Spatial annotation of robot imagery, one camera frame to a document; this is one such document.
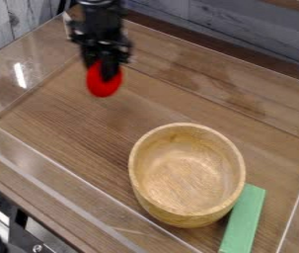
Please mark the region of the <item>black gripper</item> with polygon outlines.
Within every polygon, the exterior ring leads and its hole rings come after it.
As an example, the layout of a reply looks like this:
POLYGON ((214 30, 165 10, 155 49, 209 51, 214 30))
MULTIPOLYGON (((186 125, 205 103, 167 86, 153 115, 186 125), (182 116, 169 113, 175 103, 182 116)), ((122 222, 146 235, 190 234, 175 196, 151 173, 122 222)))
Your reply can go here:
POLYGON ((115 77, 119 63, 129 63, 133 54, 123 18, 122 13, 87 13, 82 20, 66 16, 69 39, 79 45, 86 68, 101 59, 105 82, 115 77))

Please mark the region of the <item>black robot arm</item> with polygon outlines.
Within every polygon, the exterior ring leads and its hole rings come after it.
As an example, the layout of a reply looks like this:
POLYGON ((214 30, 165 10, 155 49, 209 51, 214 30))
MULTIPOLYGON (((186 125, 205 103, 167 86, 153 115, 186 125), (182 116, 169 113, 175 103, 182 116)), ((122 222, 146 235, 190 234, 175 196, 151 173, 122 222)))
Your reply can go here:
POLYGON ((83 19, 63 16, 69 39, 81 47, 87 68, 101 63, 105 82, 119 73, 121 64, 130 62, 133 42, 125 33, 126 9, 122 0, 77 0, 83 19))

